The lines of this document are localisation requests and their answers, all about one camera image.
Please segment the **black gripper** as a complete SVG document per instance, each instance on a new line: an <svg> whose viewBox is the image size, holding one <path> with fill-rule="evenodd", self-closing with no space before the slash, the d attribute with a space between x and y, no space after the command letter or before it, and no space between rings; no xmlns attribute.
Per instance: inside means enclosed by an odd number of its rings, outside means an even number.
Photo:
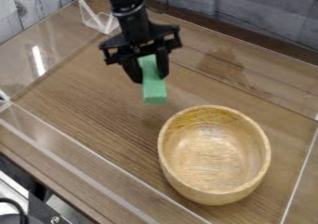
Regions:
<svg viewBox="0 0 318 224"><path fill-rule="evenodd" d="M130 80L141 84L139 57L155 54L159 77L168 76L168 53L181 46L180 27L149 21L145 4L125 12L113 11L121 32L98 44L106 64L120 64Z"/></svg>

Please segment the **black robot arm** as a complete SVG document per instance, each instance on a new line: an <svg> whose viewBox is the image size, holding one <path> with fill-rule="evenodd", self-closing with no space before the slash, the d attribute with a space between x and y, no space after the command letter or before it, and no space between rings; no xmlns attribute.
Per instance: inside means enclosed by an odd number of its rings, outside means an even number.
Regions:
<svg viewBox="0 0 318 224"><path fill-rule="evenodd" d="M130 80L141 84L137 59L155 56L159 78L168 76L168 54L181 46L180 27L149 20L144 0L109 0L120 33L98 44L106 65L118 64Z"/></svg>

